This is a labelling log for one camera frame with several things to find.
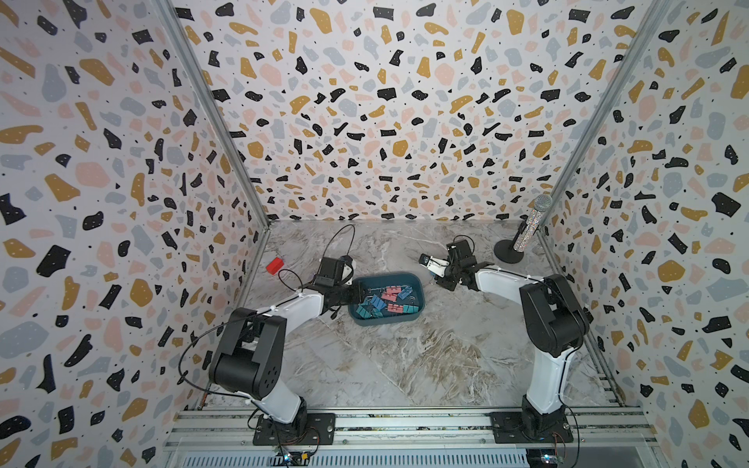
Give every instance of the red block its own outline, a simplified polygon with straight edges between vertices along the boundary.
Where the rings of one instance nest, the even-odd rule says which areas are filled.
[[[283,260],[276,257],[272,262],[268,264],[265,269],[270,273],[271,275],[275,275],[279,272],[279,270],[283,267]]]

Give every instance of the black round base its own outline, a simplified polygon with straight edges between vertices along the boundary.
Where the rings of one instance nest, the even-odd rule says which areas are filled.
[[[494,256],[506,264],[516,264],[523,260],[524,252],[518,252],[512,248],[513,242],[509,239],[501,240],[494,244]]]

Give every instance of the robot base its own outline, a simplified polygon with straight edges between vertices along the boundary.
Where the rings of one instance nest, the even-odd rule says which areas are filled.
[[[307,403],[302,398],[294,421],[282,424],[274,423],[269,418],[260,418],[257,428],[252,439],[254,446],[277,446],[279,441],[283,445],[330,446],[336,429],[336,414],[307,414]]]
[[[494,443],[554,443],[554,433],[557,433],[557,442],[570,443],[574,440],[567,425],[564,407],[541,415],[530,405],[525,395],[522,411],[490,413],[489,419],[494,432]]]

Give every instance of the blue plastic tray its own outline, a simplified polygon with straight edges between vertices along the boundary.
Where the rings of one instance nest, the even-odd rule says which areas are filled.
[[[419,281],[419,278],[412,273],[387,273],[385,275],[364,276],[363,278],[354,279],[354,283],[360,283],[362,285],[362,288],[364,289],[364,297],[367,298],[367,300],[364,304],[350,304],[348,306],[348,313],[351,315],[351,318],[361,326],[384,325],[386,323],[416,320],[426,306],[421,281]],[[404,299],[398,298],[395,303],[399,305],[417,306],[419,311],[413,314],[396,314],[388,312],[387,308],[384,308],[380,312],[382,317],[371,316],[369,318],[364,318],[357,313],[357,309],[360,306],[371,309],[372,306],[370,305],[370,302],[373,294],[379,296],[379,290],[382,289],[384,291],[384,288],[389,286],[411,286],[413,289],[411,295]]]

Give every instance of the black mounting plate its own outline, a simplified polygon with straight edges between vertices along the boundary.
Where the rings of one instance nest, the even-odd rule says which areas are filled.
[[[557,422],[535,439],[531,439],[523,434],[521,414],[520,411],[489,413],[491,430],[494,432],[494,443],[554,443],[555,432],[557,433],[557,442],[572,442],[572,431],[569,428],[564,428],[564,421]]]
[[[305,432],[304,437],[294,445],[316,446],[318,445],[317,437],[319,435],[319,445],[331,446],[333,444],[333,434],[335,431],[335,413],[309,413],[307,415],[307,431]],[[255,431],[255,436],[252,438],[252,444],[254,446],[277,446],[279,444],[277,436],[278,434],[276,434],[276,429],[273,427],[273,423],[268,418],[263,418],[258,422],[258,430]],[[281,439],[281,443],[286,444],[283,438]]]

